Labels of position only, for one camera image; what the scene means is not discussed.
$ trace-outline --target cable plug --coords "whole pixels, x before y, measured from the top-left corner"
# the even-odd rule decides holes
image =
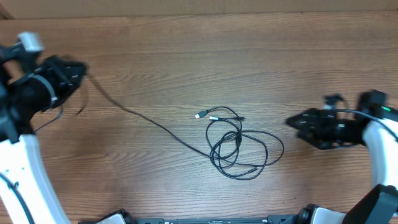
[[[196,119],[202,118],[202,117],[206,116],[206,114],[208,114],[208,111],[201,111],[195,115],[195,118]]]
[[[234,120],[244,120],[244,117],[233,117],[233,118],[218,118],[218,117],[214,117],[214,116],[210,116],[209,117],[210,120],[213,121],[221,121],[221,120],[226,120],[226,119],[234,119]]]

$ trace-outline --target wooden table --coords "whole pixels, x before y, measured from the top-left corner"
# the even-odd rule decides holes
[[[47,173],[71,220],[119,208],[137,218],[263,217],[297,213],[308,203],[347,212],[371,189],[367,149],[315,149],[284,120],[322,106],[327,94],[343,94],[354,108],[358,94],[372,88],[398,106],[396,11],[0,21],[0,30],[2,44],[38,32],[44,57],[87,62],[112,97],[203,151],[209,121],[194,115],[213,106],[230,106],[246,117],[244,129],[285,142],[285,156],[255,180],[227,179],[85,82],[89,107],[74,118],[82,100],[76,92],[64,117],[39,133]],[[38,114],[32,124],[56,113]],[[219,125],[211,140],[226,130]],[[275,158],[280,148],[263,139]],[[261,161],[261,150],[244,141],[242,160]],[[0,216],[9,222],[3,206]]]

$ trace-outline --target green led light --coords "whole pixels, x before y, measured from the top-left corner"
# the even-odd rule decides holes
[[[382,106],[381,108],[385,109],[386,111],[391,111],[390,108],[387,108],[387,107],[385,107],[385,106]]]

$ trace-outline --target wood grain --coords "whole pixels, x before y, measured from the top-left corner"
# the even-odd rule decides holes
[[[1,0],[1,4],[15,19],[382,11],[398,8],[398,0]]]
[[[221,105],[247,117],[245,129],[270,131],[286,144],[282,160],[257,179],[230,180],[86,82],[86,111],[73,116],[82,100],[77,92],[65,116],[39,133],[46,170],[71,220],[119,208],[137,218],[263,217],[308,203],[347,212],[370,190],[364,147],[316,150],[284,120],[321,106],[326,94],[343,94],[353,108],[358,93],[371,88],[398,106],[397,20],[391,11],[0,21],[0,42],[38,32],[43,57],[71,54],[87,62],[112,97],[204,151],[208,120],[193,116]],[[32,124],[55,115],[38,114]],[[211,140],[226,130],[215,127]],[[262,138],[277,157],[277,143]],[[243,144],[243,161],[262,159],[257,144]],[[4,207],[0,222],[9,223]]]

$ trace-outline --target black cable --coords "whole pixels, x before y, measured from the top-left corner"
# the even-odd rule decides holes
[[[80,87],[80,96],[82,98],[81,101],[81,106],[80,106],[80,110],[75,114],[75,116],[78,116],[81,112],[83,112],[87,105],[88,105],[88,90],[87,90],[87,86],[81,86]]]
[[[254,131],[254,130],[242,130],[242,119],[244,119],[243,117],[238,116],[231,108],[228,108],[226,106],[218,106],[212,109],[208,109],[206,111],[202,111],[200,112],[200,116],[197,115],[199,117],[203,117],[204,115],[206,115],[207,113],[210,113],[212,111],[215,110],[220,110],[220,109],[226,109],[229,110],[230,112],[232,112],[235,117],[234,118],[219,118],[218,121],[222,121],[222,122],[227,122],[231,125],[233,125],[236,128],[236,131],[229,131],[226,134],[224,134],[224,136],[221,138],[221,140],[219,140],[214,146],[211,145],[210,140],[208,138],[208,130],[210,128],[210,126],[212,124],[214,124],[215,120],[213,120],[207,127],[206,129],[206,140],[211,148],[211,151],[209,154],[206,154],[198,149],[195,149],[194,147],[190,146],[189,144],[187,144],[186,142],[184,142],[183,140],[181,140],[180,138],[178,138],[176,135],[174,135],[171,131],[169,131],[167,128],[165,128],[164,126],[162,126],[161,124],[157,123],[156,121],[147,118],[146,116],[144,116],[143,114],[140,114],[138,112],[135,112],[133,110],[130,110],[128,108],[126,108],[125,106],[123,106],[122,104],[120,104],[119,102],[117,102],[116,100],[112,99],[108,93],[103,89],[103,87],[91,76],[88,75],[88,78],[90,79],[90,81],[92,82],[92,84],[95,86],[95,88],[113,105],[117,106],[119,109],[126,111],[128,113],[140,116],[141,118],[151,122],[152,124],[162,128],[163,130],[165,130],[166,132],[168,132],[173,138],[175,138],[178,142],[180,142],[181,144],[183,144],[184,146],[187,146],[188,148],[190,148],[191,150],[210,158],[211,163],[217,168],[217,170],[222,173],[223,175],[225,175],[226,177],[229,177],[231,179],[236,179],[236,180],[252,180],[254,178],[256,178],[258,175],[260,175],[260,173],[264,170],[265,166],[269,166],[272,165],[274,163],[276,163],[277,161],[279,161],[280,158],[282,158],[284,152],[285,152],[285,146],[284,143],[282,142],[282,140],[280,140],[277,136],[268,133],[266,131]],[[235,119],[238,121],[239,125],[236,125],[235,123],[233,123],[232,121],[230,121],[230,119]],[[244,133],[261,133],[261,134],[267,134],[269,136],[272,136],[274,138],[276,138],[276,140],[278,140],[280,142],[280,144],[282,145],[282,152],[280,154],[280,156],[274,160],[273,162],[271,162],[270,164],[267,164],[267,160],[268,160],[268,148],[267,145],[265,144],[264,141],[261,141],[260,139],[257,139],[255,137],[249,136],[247,134]],[[254,141],[257,141],[259,143],[261,143],[264,146],[265,149],[265,153],[266,153],[266,159],[264,161],[263,164],[243,164],[243,163],[238,163],[236,162],[238,160],[238,156],[239,156],[239,147],[242,143],[242,137],[245,138],[249,138],[252,139]],[[229,153],[226,156],[222,156],[221,155],[221,145],[226,142],[226,141],[235,141],[235,145],[236,145],[236,149],[232,152]],[[221,165],[221,161],[224,161],[226,163],[228,163],[227,166],[222,166]],[[250,169],[249,171],[246,172],[242,172],[240,174],[229,174],[225,171],[225,169],[228,169],[234,165],[239,165],[239,166],[245,166],[245,167],[251,167],[252,169]],[[243,177],[245,175],[248,174],[252,174],[253,172],[258,171],[256,174],[254,174],[251,177]]]
[[[52,122],[54,122],[54,121],[60,119],[61,116],[62,116],[62,114],[63,114],[63,106],[61,105],[61,106],[60,106],[60,112],[58,113],[58,115],[57,115],[54,119],[52,119],[51,121],[49,121],[49,122],[47,122],[47,123],[41,125],[41,126],[40,126],[39,128],[37,128],[33,133],[36,134],[40,129],[42,129],[42,128],[46,127],[47,125],[51,124]]]
[[[75,114],[75,116],[78,116],[81,112],[83,112],[86,109],[87,104],[88,104],[87,88],[83,88],[83,89],[84,89],[84,91],[80,89],[80,96],[82,98],[81,106],[80,106],[79,111],[77,111],[77,113]],[[40,129],[42,129],[42,128],[46,127],[47,125],[51,124],[52,122],[60,119],[61,116],[63,115],[63,106],[61,105],[61,106],[59,106],[59,108],[60,108],[60,112],[58,113],[58,115],[54,119],[52,119],[51,121],[41,125],[41,127],[37,128],[33,133],[36,134]]]
[[[346,101],[346,99],[344,99],[343,97],[341,97],[341,100],[344,103],[345,109],[349,110],[348,101]],[[358,144],[349,144],[349,145],[340,144],[338,147],[336,147],[336,149],[347,149],[347,148],[351,148],[351,147],[354,147],[354,146],[357,146],[357,145]]]
[[[356,111],[356,110],[337,109],[337,110],[334,110],[334,111],[336,111],[336,112],[343,112],[343,113],[354,113],[354,114],[359,114],[359,115],[361,115],[361,116],[367,117],[367,118],[371,119],[372,121],[375,121],[375,122],[379,123],[379,124],[380,124],[388,133],[390,133],[390,134],[396,139],[396,141],[398,142],[398,136],[396,135],[396,133],[393,132],[393,130],[391,130],[389,127],[387,127],[387,125],[385,125],[383,122],[381,122],[381,121],[379,120],[379,118],[377,118],[377,117],[373,117],[373,116],[371,116],[371,115],[368,115],[368,114],[366,114],[366,113],[363,113],[363,112],[360,112],[360,111]]]
[[[15,184],[13,184],[4,174],[0,173],[0,178],[2,178],[5,183],[7,183],[8,189],[11,189],[15,196],[17,197],[20,205],[22,206],[22,208],[24,209],[25,215],[26,215],[26,219],[30,224],[34,224],[35,221],[33,220],[32,214],[29,211],[29,208],[26,205],[25,200],[22,198],[22,195],[19,193],[17,187],[18,187],[18,182],[16,182]]]

